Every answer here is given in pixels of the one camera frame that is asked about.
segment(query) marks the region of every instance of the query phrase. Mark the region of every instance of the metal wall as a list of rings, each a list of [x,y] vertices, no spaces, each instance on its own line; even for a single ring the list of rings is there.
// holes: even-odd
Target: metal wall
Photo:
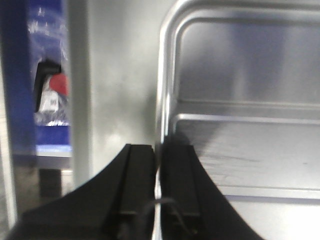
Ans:
[[[160,26],[173,0],[69,0],[76,185],[125,143],[154,144]],[[268,240],[320,239],[318,200],[231,197]]]

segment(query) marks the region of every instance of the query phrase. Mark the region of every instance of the metal panel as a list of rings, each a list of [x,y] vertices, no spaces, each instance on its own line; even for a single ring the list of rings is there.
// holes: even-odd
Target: metal panel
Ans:
[[[162,33],[159,141],[226,195],[320,198],[319,3],[179,1]]]
[[[173,3],[68,1],[76,185],[124,144],[154,144],[159,32]]]

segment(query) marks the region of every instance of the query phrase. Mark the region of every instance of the white label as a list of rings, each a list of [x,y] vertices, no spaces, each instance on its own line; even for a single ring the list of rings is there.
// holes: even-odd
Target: white label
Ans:
[[[58,111],[59,95],[55,91],[43,91],[41,95],[40,112]]]

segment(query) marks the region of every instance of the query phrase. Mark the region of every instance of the metal tray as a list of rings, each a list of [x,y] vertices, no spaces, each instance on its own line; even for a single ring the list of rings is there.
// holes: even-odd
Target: metal tray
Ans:
[[[320,5],[181,0],[164,21],[156,149],[194,145],[225,195],[320,198]]]

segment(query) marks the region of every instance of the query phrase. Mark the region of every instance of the stainless steel surface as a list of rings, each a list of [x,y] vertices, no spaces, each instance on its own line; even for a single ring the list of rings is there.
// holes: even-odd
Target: stainless steel surface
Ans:
[[[149,108],[145,108],[145,101],[148,99],[146,96],[155,95],[156,91],[155,68],[158,62],[158,48],[160,47],[158,75],[159,79],[162,79],[167,76],[167,70],[170,70],[164,67],[167,60],[170,60],[165,53],[171,46],[166,42],[166,30],[185,8],[189,9],[190,4],[197,5],[199,1],[179,1],[171,8],[161,30],[160,45],[160,22],[174,3],[173,0],[69,0],[68,2],[73,3],[73,8],[68,8],[69,14],[76,12],[79,14],[72,20],[69,33],[71,46],[75,44],[71,48],[71,69],[72,74],[77,76],[73,77],[72,85],[80,88],[78,94],[72,90],[72,99],[74,104],[81,102],[73,112],[73,118],[79,118],[72,123],[73,150],[74,154],[77,154],[77,157],[73,156],[73,162],[79,171],[87,172],[87,175],[78,178],[78,185],[113,159],[123,143],[153,144],[154,137],[158,138],[158,134],[162,133],[157,140],[159,146],[161,139],[164,139],[165,127],[168,126],[165,124],[165,108],[161,107],[168,102],[165,91],[159,91],[157,95],[156,136],[151,130],[154,122],[152,100]],[[211,1],[211,3],[221,3],[221,1]],[[87,4],[86,10],[80,8]],[[166,89],[166,82],[159,81],[158,86],[159,90]],[[301,120],[301,116],[292,119]],[[147,122],[150,124],[147,127],[149,130],[145,130],[144,127]],[[229,196],[229,200],[265,239],[318,240],[320,238],[317,226],[320,220],[320,206],[317,202],[305,199],[301,202],[294,198],[291,201],[289,198],[260,199],[235,196]]]
[[[14,226],[16,219],[16,196],[12,160],[9,150],[8,123],[0,46],[0,239],[4,239],[6,232],[9,228]]]
[[[68,1],[76,186],[124,144],[154,144],[159,32],[173,3]]]
[[[160,42],[158,143],[226,195],[320,198],[320,2],[179,1]]]

